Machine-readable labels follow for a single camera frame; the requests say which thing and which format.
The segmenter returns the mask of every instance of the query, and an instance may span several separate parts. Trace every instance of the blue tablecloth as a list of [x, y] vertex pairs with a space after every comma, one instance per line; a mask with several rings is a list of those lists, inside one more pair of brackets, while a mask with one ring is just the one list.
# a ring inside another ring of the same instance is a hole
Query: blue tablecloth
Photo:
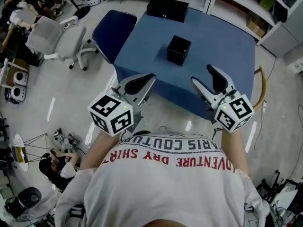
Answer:
[[[166, 60], [166, 49], [174, 35], [192, 42], [182, 67]], [[209, 118], [206, 103], [190, 79], [194, 76], [213, 88], [207, 64], [222, 69], [242, 94], [251, 97], [253, 37], [198, 10], [188, 9], [184, 23], [144, 14], [115, 60], [119, 81], [138, 73], [153, 73], [157, 76], [154, 92], [205, 119]]]

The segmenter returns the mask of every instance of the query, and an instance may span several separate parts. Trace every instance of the black cube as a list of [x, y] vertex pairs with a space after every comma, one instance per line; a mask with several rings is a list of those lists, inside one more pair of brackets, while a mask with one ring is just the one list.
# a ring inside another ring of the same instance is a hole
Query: black cube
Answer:
[[167, 60], [182, 66], [188, 54], [190, 44], [190, 41], [174, 35], [167, 47]]

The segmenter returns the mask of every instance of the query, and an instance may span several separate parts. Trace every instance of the white t-shirt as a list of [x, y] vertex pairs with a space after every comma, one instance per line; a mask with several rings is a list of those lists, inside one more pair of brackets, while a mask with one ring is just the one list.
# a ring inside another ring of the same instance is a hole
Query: white t-shirt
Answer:
[[202, 135], [124, 140], [98, 169], [77, 172], [58, 201], [56, 226], [75, 226], [69, 210], [80, 203], [87, 227], [142, 227], [156, 219], [187, 227], [253, 226], [246, 217], [251, 207], [255, 226], [265, 225], [262, 199], [250, 178]]
[[66, 163], [60, 172], [60, 177], [63, 177], [66, 179], [72, 178], [75, 175], [76, 175], [76, 170], [74, 169], [74, 167], [72, 166], [72, 164], [70, 162]]
[[22, 9], [17, 9], [11, 13], [9, 17], [10, 22], [12, 22], [15, 25], [17, 25], [19, 20], [23, 20], [30, 25], [35, 22], [36, 15], [28, 7], [27, 3], [24, 2], [24, 0], [18, 3], [17, 8], [22, 8]]

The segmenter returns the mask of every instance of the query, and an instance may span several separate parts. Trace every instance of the blue chair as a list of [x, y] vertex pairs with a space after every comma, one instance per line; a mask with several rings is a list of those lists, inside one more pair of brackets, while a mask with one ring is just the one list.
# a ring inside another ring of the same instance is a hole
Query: blue chair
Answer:
[[114, 64], [136, 22], [133, 14], [110, 10], [94, 29], [93, 42], [108, 63]]

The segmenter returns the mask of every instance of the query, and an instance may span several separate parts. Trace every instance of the black box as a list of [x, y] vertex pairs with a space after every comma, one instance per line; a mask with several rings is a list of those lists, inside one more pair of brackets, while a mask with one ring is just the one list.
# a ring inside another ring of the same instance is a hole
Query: black box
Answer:
[[174, 35], [167, 47], [167, 60], [182, 66], [187, 57], [190, 44], [190, 41]]
[[188, 2], [176, 0], [151, 0], [146, 8], [147, 15], [184, 22]]

